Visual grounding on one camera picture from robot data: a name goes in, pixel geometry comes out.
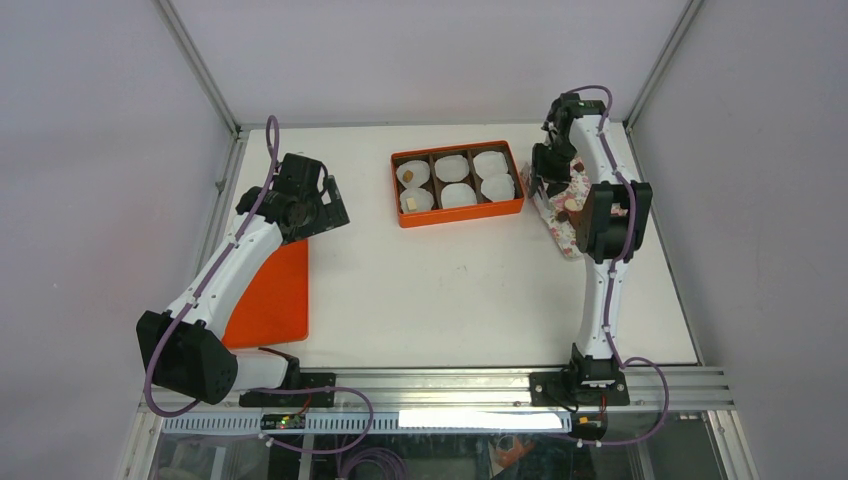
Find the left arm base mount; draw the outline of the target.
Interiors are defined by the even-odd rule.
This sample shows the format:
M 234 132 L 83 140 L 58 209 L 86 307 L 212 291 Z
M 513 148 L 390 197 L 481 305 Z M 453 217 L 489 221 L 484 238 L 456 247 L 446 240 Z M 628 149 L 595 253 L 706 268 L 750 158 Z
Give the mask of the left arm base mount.
M 284 393 L 249 391 L 239 397 L 238 404 L 244 408 L 329 408 L 334 405 L 335 393 L 328 388 L 335 387 L 336 380 L 335 373 L 301 372 L 280 386 Z

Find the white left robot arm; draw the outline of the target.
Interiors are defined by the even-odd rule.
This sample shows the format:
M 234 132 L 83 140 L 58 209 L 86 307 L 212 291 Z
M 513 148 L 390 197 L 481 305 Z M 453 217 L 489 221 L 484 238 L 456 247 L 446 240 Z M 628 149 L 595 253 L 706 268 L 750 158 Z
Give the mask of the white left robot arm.
M 326 165 L 287 153 L 266 182 L 247 190 L 229 232 L 186 290 L 161 312 L 146 311 L 136 324 L 145 366 L 144 396 L 168 389 L 193 404 L 217 404 L 232 392 L 262 390 L 277 406 L 294 403 L 300 378 L 291 357 L 223 343 L 237 304 L 266 261 L 282 246 L 350 221 Z

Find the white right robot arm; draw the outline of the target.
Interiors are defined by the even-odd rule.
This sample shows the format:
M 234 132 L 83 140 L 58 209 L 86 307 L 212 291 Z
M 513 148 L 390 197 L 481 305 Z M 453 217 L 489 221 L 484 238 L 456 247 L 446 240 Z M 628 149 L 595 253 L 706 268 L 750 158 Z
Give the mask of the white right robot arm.
M 624 281 L 641 248 L 653 190 L 618 160 L 608 125 L 612 99 L 560 94 L 534 145 L 527 195 L 543 218 L 565 220 L 586 266 L 583 319 L 564 372 L 566 396 L 588 405 L 624 366 L 616 335 Z

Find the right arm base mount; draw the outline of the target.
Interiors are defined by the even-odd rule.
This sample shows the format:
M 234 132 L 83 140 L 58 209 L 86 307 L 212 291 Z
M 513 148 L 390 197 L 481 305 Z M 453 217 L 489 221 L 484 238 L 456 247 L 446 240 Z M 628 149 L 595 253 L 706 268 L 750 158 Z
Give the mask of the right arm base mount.
M 534 407 L 627 406 L 629 390 L 623 373 L 610 384 L 591 387 L 570 378 L 568 371 L 536 371 L 528 376 L 531 404 Z

